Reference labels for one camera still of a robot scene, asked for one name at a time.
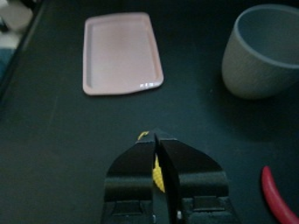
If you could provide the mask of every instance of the red tool handle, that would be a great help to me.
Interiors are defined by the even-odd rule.
[[[268,166],[263,168],[261,172],[261,187],[265,196],[265,202],[279,222],[281,224],[299,224],[299,218],[288,208],[279,191],[276,190],[276,183],[273,181]]]

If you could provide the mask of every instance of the pink plastic tray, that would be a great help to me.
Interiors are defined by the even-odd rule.
[[[148,15],[121,13],[89,18],[84,36],[84,92],[129,94],[158,87],[162,81]]]

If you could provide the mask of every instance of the dark tabletop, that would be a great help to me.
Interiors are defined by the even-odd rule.
[[[108,167],[153,128],[218,162],[242,223],[276,223],[260,192],[264,165],[299,214],[299,86],[244,101],[220,78],[233,20],[261,3],[299,7],[295,0],[42,2],[0,88],[0,223],[98,223]],[[89,97],[85,19],[136,11],[152,20],[164,83]]]

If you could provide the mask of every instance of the gray cup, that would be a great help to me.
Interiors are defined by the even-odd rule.
[[[242,11],[221,61],[228,91],[244,99],[277,94],[299,81],[299,10],[261,4]]]

